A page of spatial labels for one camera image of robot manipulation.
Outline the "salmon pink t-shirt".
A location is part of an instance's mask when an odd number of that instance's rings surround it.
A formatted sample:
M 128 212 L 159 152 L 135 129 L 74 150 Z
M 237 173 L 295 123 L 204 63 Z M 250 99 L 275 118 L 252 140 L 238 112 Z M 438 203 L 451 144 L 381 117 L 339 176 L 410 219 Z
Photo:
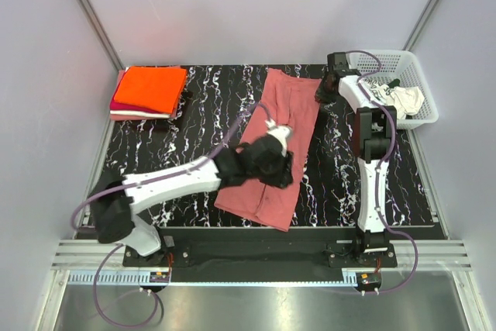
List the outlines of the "salmon pink t-shirt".
M 275 229 L 289 229 L 319 113 L 318 86 L 316 79 L 268 70 L 261 105 L 240 145 L 215 159 L 222 178 L 215 207 Z

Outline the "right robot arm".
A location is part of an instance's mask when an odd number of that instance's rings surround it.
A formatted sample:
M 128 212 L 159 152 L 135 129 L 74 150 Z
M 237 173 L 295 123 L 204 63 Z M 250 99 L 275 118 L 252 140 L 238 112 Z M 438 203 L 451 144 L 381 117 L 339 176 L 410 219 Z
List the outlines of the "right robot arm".
M 369 74 L 351 67 L 347 52 L 327 55 L 327 68 L 315 94 L 321 104 L 344 99 L 354 112 L 352 148 L 360 171 L 360 210 L 350 251 L 361 266 L 376 266 L 388 253 L 386 176 L 396 141 L 396 109 L 375 98 L 365 85 Z

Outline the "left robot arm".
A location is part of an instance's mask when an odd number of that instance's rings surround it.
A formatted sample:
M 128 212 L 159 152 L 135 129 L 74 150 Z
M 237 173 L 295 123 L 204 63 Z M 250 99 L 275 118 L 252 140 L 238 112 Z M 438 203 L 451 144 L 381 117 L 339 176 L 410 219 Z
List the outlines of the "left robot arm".
M 91 217 L 97 241 L 134 249 L 149 265 L 167 258 L 158 230 L 139 214 L 171 199 L 238 187 L 248 180 L 286 188 L 292 181 L 291 128 L 276 126 L 252 143 L 223 147 L 210 156 L 148 174 L 127 174 L 115 181 L 101 179 L 91 194 Z

